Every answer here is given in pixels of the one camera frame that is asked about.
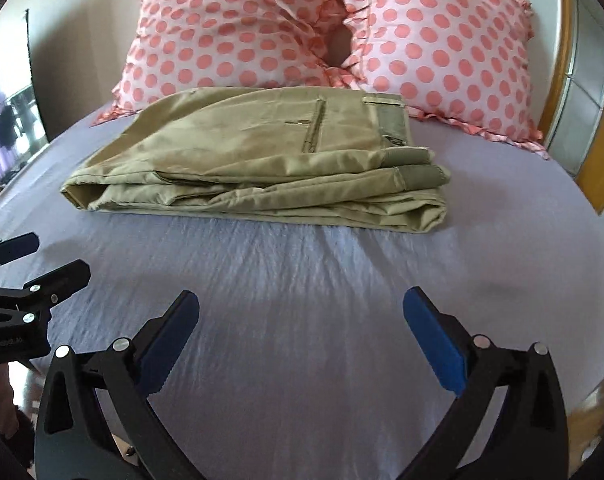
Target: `silver screw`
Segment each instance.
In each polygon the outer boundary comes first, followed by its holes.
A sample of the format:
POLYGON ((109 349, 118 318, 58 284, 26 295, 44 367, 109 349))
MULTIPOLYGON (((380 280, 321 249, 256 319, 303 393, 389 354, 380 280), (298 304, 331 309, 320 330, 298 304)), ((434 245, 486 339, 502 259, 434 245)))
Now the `silver screw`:
POLYGON ((539 354, 539 355, 548 354, 548 348, 543 343, 535 343, 533 345, 533 349, 536 351, 536 354, 539 354))
POLYGON ((63 358, 66 355, 68 355, 70 348, 66 345, 62 345, 62 346, 58 346, 58 348, 56 348, 56 357, 57 358, 63 358))
POLYGON ((121 337, 113 342, 113 349, 116 352, 124 352, 128 348, 128 339, 121 337))
POLYGON ((478 348, 486 350, 487 348, 491 347, 491 340, 485 335, 476 335, 473 338, 473 344, 476 345, 478 348))

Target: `mattress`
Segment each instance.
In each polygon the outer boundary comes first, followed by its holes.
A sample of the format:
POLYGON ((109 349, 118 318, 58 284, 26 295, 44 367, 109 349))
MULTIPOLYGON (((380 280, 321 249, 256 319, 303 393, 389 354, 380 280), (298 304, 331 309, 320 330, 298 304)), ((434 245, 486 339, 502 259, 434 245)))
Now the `mattress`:
POLYGON ((604 377, 604 225, 555 162, 412 121, 416 143, 452 173, 448 218, 430 234, 89 213, 59 188, 132 121, 89 128, 93 116, 0 195, 0 238, 35 231, 41 242, 0 268, 0 286, 86 260, 89 286, 49 325, 52 346, 76 352, 133 336, 195 292, 200 323, 150 402, 207 477, 395 478, 453 400, 402 318, 414 285, 471 334, 546 343, 568 410, 604 377))

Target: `pillowcase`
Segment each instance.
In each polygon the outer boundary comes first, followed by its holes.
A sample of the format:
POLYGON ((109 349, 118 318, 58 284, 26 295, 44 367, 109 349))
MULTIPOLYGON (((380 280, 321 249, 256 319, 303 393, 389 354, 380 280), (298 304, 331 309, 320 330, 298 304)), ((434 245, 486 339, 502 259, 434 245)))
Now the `pillowcase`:
POLYGON ((328 34, 342 0, 142 0, 114 106, 98 123, 207 86, 330 86, 328 34))
POLYGON ((544 152, 530 118, 527 0, 345 0, 354 34, 334 81, 401 94, 416 118, 544 152))

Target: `person's hand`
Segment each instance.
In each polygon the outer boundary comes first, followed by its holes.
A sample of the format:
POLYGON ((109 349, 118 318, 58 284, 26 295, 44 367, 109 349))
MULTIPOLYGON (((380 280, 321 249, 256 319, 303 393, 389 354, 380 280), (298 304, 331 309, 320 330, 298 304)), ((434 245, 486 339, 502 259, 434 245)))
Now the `person's hand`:
POLYGON ((0 434, 9 440, 17 431, 19 423, 13 405, 13 388, 9 383, 9 365, 0 365, 0 434))

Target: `fabric fold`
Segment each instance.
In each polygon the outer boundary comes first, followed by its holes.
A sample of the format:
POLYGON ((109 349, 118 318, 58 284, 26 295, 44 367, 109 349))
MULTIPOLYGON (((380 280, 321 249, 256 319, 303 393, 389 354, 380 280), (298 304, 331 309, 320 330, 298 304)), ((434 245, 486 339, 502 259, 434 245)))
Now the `fabric fold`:
POLYGON ((448 180, 399 96, 201 88, 144 110, 61 192, 86 210, 426 232, 448 180))

